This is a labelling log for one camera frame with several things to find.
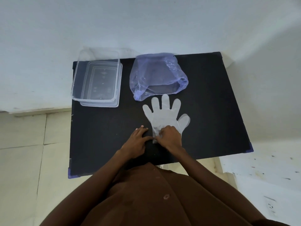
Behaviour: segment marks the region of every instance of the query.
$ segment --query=beige floor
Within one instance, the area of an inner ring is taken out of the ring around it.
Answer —
[[[39,225],[89,176],[68,179],[71,112],[15,117],[0,112],[0,225]],[[199,160],[216,172],[213,158]],[[163,166],[187,174],[179,163]]]

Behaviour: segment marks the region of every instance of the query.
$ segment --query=wall socket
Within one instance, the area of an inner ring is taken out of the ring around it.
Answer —
[[[273,217],[277,217],[277,201],[266,196],[264,196],[264,198],[266,207],[269,210],[269,214]]]

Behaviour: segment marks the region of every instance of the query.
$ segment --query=shirt button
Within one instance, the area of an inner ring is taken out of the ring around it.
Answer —
[[[164,200],[167,200],[169,197],[170,197],[170,195],[169,195],[169,194],[166,194],[166,195],[163,197],[163,199],[164,199]]]

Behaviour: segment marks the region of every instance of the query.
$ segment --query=transparent glove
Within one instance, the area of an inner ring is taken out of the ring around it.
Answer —
[[[174,126],[182,135],[182,132],[190,123],[190,117],[187,114],[183,114],[177,120],[181,101],[179,99],[175,99],[172,108],[170,109],[169,96],[164,94],[162,95],[162,109],[160,109],[159,99],[156,97],[152,98],[151,104],[153,112],[147,105],[143,105],[143,111],[152,125],[153,137],[158,136],[160,130],[167,125]]]

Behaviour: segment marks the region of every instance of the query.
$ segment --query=black tabletop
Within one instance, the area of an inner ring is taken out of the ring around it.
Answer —
[[[170,103],[181,100],[178,118],[186,113],[190,124],[183,131],[182,144],[194,159],[204,159],[253,151],[220,52],[176,55],[189,84],[178,94],[169,95]],[[120,101],[117,108],[81,106],[72,101],[69,175],[93,174],[103,166],[130,134],[142,124],[151,124],[142,106],[151,108],[151,98],[135,101],[129,87],[134,58],[123,64]],[[77,62],[73,63],[73,72]],[[159,144],[146,143],[144,155],[129,167],[151,162],[154,165],[177,162]]]

